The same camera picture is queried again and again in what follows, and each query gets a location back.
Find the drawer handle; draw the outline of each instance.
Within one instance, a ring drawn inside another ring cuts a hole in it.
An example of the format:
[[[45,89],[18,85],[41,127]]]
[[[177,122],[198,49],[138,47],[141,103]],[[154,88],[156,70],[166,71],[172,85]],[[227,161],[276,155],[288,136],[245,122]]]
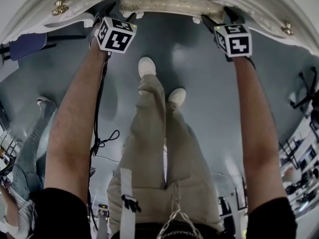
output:
[[[65,13],[67,10],[69,10],[69,6],[64,5],[63,3],[65,0],[58,0],[54,3],[54,5],[57,7],[55,10],[52,11],[53,16],[58,16],[63,13]]]
[[[285,27],[281,27],[282,32],[287,35],[294,35],[294,32],[291,30],[291,24],[289,21],[284,20]]]

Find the chain link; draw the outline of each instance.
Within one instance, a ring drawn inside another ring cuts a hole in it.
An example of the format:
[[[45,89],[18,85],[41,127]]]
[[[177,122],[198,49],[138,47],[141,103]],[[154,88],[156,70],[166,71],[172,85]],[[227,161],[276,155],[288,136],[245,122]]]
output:
[[[183,213],[180,209],[180,201],[181,199],[181,195],[180,195],[180,187],[179,187],[179,181],[177,182],[176,186],[175,186],[175,204],[176,204],[176,210],[174,212],[172,212],[172,214],[169,216],[169,220],[164,224],[164,226],[162,227],[162,229],[160,230],[157,239],[163,239],[165,237],[168,236],[172,236],[172,235],[176,235],[176,234],[184,234],[184,235],[189,235],[192,237],[195,237],[197,239],[203,239],[202,235],[200,234],[200,231],[194,226],[194,224],[190,221],[188,215],[186,213]],[[173,219],[175,219],[176,215],[180,213],[181,217],[190,225],[190,227],[193,230],[193,233],[191,232],[185,232],[185,231],[173,231],[170,233],[167,233],[165,235],[164,232],[167,230],[169,224],[171,223],[171,221]]]

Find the khaki trousers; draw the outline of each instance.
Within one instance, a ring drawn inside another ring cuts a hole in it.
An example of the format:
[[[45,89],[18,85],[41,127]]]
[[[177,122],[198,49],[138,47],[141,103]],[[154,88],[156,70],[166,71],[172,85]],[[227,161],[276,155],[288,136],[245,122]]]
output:
[[[194,132],[174,103],[165,105],[164,90],[156,76],[145,75],[139,92],[131,134],[107,189],[112,234],[120,230],[121,167],[132,171],[133,197],[142,209],[136,214],[136,223],[166,223],[174,211],[175,184],[179,181],[182,212],[193,223],[220,231],[215,187]],[[165,137],[167,181],[163,169]],[[180,215],[176,220],[183,221]]]

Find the blue-gray floor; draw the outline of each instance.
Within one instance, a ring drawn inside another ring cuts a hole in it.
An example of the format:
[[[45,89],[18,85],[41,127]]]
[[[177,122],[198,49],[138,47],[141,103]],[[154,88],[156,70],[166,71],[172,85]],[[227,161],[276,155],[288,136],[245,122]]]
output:
[[[112,54],[100,108],[100,138],[108,138],[115,129],[121,136],[108,142],[98,155],[120,160],[139,98],[138,61],[150,56],[167,94],[176,87],[187,90],[181,110],[197,135],[211,171],[228,174],[234,168],[242,173],[239,103],[233,64],[226,62],[205,26],[194,24],[191,17],[146,13],[136,24],[138,33],[127,53]],[[51,34],[79,33],[87,33],[81,23]],[[298,72],[318,65],[319,61],[301,48],[285,46],[255,32],[253,47],[253,60],[278,134],[285,139],[302,117],[288,103],[289,93],[300,85]],[[60,104],[87,51],[87,40],[66,41],[22,59],[20,69],[0,83],[0,100],[9,119],[21,121],[21,130],[25,130],[31,123],[28,118],[38,112],[35,100],[39,95]],[[91,180],[92,197],[96,193],[96,201],[102,202],[117,163],[97,157],[92,165],[97,168]]]

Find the black shirt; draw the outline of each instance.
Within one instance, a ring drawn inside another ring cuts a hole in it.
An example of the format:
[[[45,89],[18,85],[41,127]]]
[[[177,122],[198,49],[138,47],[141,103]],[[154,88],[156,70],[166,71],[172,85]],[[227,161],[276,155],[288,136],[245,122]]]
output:
[[[87,207],[76,196],[59,189],[45,189],[31,196],[35,202],[37,219],[33,239],[90,239],[90,224]],[[194,224],[204,239],[234,238],[225,233],[217,233],[211,227]],[[163,224],[137,224],[136,239],[156,238]],[[171,224],[171,231],[191,231],[189,225],[182,222]],[[287,198],[271,200],[256,208],[248,219],[247,239],[296,238],[297,224]],[[116,233],[112,239],[118,239]],[[168,239],[192,238],[187,234],[177,234]]]

